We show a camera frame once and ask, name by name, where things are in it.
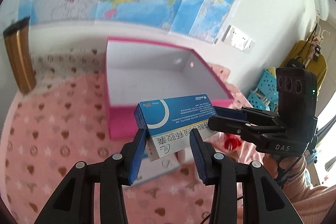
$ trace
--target blue and white medicine box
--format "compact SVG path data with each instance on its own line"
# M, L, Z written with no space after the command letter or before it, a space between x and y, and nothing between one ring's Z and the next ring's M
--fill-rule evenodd
M217 133L208 128L212 115L216 112L206 94L140 102L134 112L138 128L147 132L150 160L188 147L193 128L199 130L203 139Z

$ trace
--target blue gripper pad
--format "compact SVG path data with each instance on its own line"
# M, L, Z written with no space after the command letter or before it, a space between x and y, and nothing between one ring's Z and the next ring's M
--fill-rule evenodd
M210 143L203 142L197 129L193 129L189 134L190 148L199 178L205 185L214 185L218 179L218 172L212 166L212 155L216 153Z
M133 142L124 145L121 154L125 155L123 181L131 186L137 179L146 146L146 132L139 129Z

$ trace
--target blue label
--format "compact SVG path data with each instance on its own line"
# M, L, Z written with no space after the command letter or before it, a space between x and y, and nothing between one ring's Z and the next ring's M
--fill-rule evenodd
M146 101L138 106L142 113L138 109L135 115L143 115L151 136L206 120L216 114L206 94Z

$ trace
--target pink box rim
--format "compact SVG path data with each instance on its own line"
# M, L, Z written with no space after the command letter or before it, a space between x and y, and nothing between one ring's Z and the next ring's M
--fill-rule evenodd
M220 80L220 78L214 73L214 71L210 68L210 66L204 61L204 59L192 48L188 48L188 47L183 47L183 46L179 46L179 45L175 45L172 43L168 43L168 42L161 42L161 41L154 41L154 40L147 40L147 39L139 39L139 38L132 38L132 37L108 37L108 43L110 42L115 42L115 41L110 41L110 40L118 40L118 41L122 41L122 42L132 42L132 43L146 43L146 44L156 44L156 45L161 45L161 46L165 46L165 47L172 47L172 48L179 48L181 50L187 50L189 52L191 52L192 54L194 54L198 60L207 68L207 70L211 73L211 75L216 79L216 81L219 83L219 85L222 87L223 90L226 91L226 94L228 96L227 99L222 99L221 101L230 101L231 103L235 100L234 97L232 96L231 92L227 89L227 87L224 85L224 83ZM110 97L108 97L108 103L110 108L113 107L131 107L133 105L113 105L111 106L110 104Z

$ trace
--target camera lens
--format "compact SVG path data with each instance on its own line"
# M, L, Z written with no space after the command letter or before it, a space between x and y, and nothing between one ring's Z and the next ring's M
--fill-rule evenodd
M278 78L278 87L282 87L282 78L281 77L279 77Z
M292 90L292 80L289 77L286 77L286 79L285 79L285 85L286 85L286 89L288 91Z
M301 81L300 80L296 80L295 81L295 92L297 94L300 94L302 91L302 84L301 84Z

